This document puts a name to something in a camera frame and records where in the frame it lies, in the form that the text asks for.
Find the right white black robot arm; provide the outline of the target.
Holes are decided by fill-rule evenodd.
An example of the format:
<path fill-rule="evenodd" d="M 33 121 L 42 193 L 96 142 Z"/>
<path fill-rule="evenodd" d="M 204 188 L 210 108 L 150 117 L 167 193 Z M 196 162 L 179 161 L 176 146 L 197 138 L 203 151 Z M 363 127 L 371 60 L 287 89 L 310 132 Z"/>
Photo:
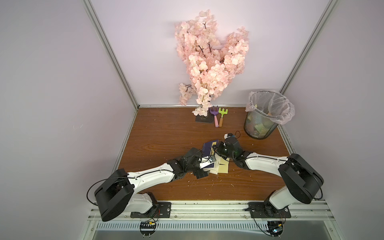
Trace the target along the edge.
<path fill-rule="evenodd" d="M 232 134 L 227 134 L 223 142 L 214 145 L 213 151 L 225 160 L 232 160 L 241 169 L 262 171 L 282 178 L 285 186 L 272 192 L 263 203 L 268 215 L 296 202 L 310 204 L 317 193 L 322 192 L 323 177 L 299 154 L 273 157 L 244 151 Z"/>

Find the yellow sticky note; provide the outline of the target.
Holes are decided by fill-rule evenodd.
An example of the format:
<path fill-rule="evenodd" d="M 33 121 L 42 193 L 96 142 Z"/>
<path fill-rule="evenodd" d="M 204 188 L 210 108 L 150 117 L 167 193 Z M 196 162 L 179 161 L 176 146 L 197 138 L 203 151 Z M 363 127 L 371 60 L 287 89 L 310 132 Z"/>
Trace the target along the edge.
<path fill-rule="evenodd" d="M 229 172 L 229 160 L 220 158 L 218 174 L 227 174 Z"/>

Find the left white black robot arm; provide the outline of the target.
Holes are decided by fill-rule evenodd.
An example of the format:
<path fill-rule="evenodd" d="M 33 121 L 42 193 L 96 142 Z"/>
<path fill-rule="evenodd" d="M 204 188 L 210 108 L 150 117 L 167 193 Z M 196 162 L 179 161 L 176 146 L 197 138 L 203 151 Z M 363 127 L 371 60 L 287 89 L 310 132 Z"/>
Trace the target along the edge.
<path fill-rule="evenodd" d="M 108 222 L 115 219 L 129 208 L 133 212 L 149 214 L 157 207 L 155 198 L 142 191 L 160 184 L 167 184 L 184 178 L 193 173 L 197 178 L 204 178 L 208 173 L 200 168 L 203 160 L 202 151 L 191 148 L 184 156 L 141 172 L 126 172 L 118 169 L 107 179 L 97 181 L 101 185 L 95 190 L 94 196 L 101 219 Z"/>

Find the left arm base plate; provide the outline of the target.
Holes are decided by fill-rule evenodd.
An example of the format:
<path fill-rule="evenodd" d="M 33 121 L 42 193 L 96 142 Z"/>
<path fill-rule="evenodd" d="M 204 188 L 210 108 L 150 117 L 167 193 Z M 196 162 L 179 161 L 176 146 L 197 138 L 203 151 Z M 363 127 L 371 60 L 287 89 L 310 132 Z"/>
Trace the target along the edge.
<path fill-rule="evenodd" d="M 131 218 L 170 218 L 171 215 L 171 209 L 172 209 L 172 203 L 171 202 L 160 202 L 157 204 L 154 204 L 147 212 L 144 214 L 139 212 L 131 212 L 130 217 Z"/>

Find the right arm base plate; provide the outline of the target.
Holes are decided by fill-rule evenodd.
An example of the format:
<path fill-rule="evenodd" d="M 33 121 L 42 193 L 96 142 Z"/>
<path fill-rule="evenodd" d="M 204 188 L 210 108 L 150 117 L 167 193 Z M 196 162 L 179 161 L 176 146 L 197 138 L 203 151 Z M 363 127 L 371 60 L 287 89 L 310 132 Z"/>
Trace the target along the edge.
<path fill-rule="evenodd" d="M 264 202 L 249 202 L 244 211 L 249 212 L 252 218 L 258 219 L 289 219 L 292 217 L 288 207 L 278 210 Z"/>

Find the dark blue book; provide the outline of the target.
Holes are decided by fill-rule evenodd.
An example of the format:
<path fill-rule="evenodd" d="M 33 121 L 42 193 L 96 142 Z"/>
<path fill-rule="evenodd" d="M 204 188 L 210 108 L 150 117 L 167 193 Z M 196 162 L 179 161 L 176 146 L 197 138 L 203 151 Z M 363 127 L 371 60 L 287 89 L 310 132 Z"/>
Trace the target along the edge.
<path fill-rule="evenodd" d="M 203 144 L 202 148 L 202 163 L 214 163 L 216 161 L 215 151 L 213 146 L 219 143 L 219 140 L 210 141 Z"/>

